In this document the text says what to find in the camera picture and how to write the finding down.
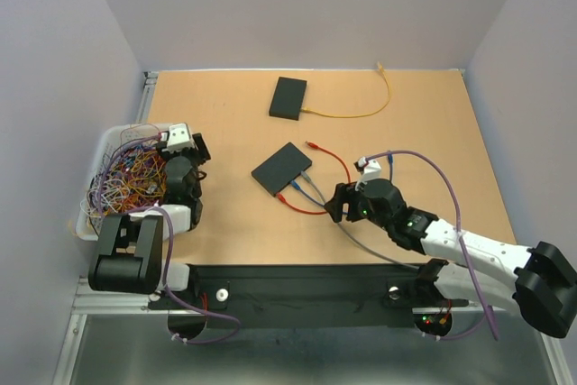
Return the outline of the black network switch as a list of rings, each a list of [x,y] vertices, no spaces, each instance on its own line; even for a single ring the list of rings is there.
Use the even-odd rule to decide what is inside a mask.
[[[301,172],[312,166],[312,161],[292,142],[286,143],[251,172],[252,177],[271,196],[275,197]]]
[[[297,121],[306,89],[306,80],[279,77],[270,103],[269,116]]]

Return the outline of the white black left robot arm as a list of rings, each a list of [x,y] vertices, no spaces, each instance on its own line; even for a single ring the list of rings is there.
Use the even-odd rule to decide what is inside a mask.
[[[162,287],[162,244],[189,232],[200,221],[203,204],[199,167],[211,160],[201,133],[161,133],[156,151],[165,161],[166,189],[160,206],[112,213],[103,218],[88,272],[94,291],[149,295]]]

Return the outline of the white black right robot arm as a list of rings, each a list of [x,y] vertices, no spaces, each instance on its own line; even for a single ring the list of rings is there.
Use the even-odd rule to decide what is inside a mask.
[[[399,247],[431,260],[415,282],[417,298],[479,300],[520,315],[537,331],[565,338],[576,317],[576,270],[557,246],[492,240],[408,206],[386,179],[340,183],[324,205],[335,223],[368,220]]]

